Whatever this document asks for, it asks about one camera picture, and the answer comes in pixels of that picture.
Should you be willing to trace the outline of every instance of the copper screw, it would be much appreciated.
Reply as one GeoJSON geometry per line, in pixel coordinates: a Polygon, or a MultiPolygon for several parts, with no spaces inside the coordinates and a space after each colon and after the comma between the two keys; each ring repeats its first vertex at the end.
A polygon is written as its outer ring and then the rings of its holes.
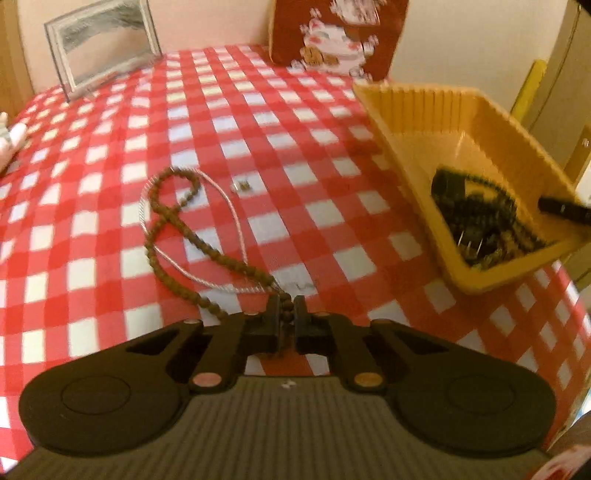
{"type": "Polygon", "coordinates": [[[193,383],[198,387],[213,388],[222,383],[222,377],[213,372],[204,372],[193,377],[193,383]]]}
{"type": "Polygon", "coordinates": [[[379,387],[384,379],[380,374],[374,372],[363,372],[355,375],[355,384],[362,388],[376,388],[379,387]]]}

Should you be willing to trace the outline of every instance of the yellow object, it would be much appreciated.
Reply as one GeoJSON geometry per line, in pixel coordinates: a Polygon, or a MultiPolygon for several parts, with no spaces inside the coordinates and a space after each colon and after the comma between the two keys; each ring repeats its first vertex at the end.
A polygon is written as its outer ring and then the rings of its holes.
{"type": "Polygon", "coordinates": [[[527,74],[527,78],[517,95],[513,108],[511,109],[511,115],[520,122],[523,121],[527,110],[530,109],[530,106],[534,101],[535,93],[540,87],[540,83],[542,82],[542,78],[544,78],[547,67],[548,64],[544,60],[536,60],[531,66],[530,72],[527,74]]]}
{"type": "Polygon", "coordinates": [[[589,241],[588,228],[538,211],[540,196],[575,201],[574,188],[536,140],[478,90],[399,84],[353,89],[412,194],[444,272],[465,293],[510,282],[589,241]],[[500,184],[515,199],[519,219],[551,245],[486,271],[470,268],[431,197],[431,180],[444,166],[500,184]]]}

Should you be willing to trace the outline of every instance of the gray ribbed surface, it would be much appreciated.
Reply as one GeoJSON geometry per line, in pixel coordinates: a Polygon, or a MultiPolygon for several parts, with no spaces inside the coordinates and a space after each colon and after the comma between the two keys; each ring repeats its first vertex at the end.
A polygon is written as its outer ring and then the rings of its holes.
{"type": "Polygon", "coordinates": [[[181,420],[133,452],[97,459],[37,449],[9,480],[522,480],[539,451],[497,460],[455,457],[412,437],[386,402],[337,378],[243,377],[194,398],[181,420]]]}

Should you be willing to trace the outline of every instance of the black tool handle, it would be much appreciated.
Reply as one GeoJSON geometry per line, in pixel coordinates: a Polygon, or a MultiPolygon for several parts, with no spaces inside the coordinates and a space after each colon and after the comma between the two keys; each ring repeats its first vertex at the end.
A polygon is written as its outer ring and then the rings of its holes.
{"type": "Polygon", "coordinates": [[[540,197],[538,208],[540,212],[551,213],[571,222],[591,225],[591,208],[578,203],[552,197],[540,197]]]}

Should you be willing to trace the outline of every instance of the round black pad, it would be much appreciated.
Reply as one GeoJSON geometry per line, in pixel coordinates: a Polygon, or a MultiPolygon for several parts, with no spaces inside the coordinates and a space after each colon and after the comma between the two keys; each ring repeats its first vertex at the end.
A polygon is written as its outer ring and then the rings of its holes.
{"type": "Polygon", "coordinates": [[[453,354],[413,367],[393,387],[395,403],[403,423],[435,446],[510,455],[539,446],[554,420],[551,388],[524,368],[453,354]]]}
{"type": "Polygon", "coordinates": [[[181,406],[178,386],[146,356],[97,354],[33,379],[19,413],[37,446],[92,456],[150,441],[172,425],[181,406]]]}
{"type": "Polygon", "coordinates": [[[64,389],[61,400],[72,411],[104,415],[119,410],[130,396],[131,389],[127,383],[105,375],[74,380],[64,389]]]}

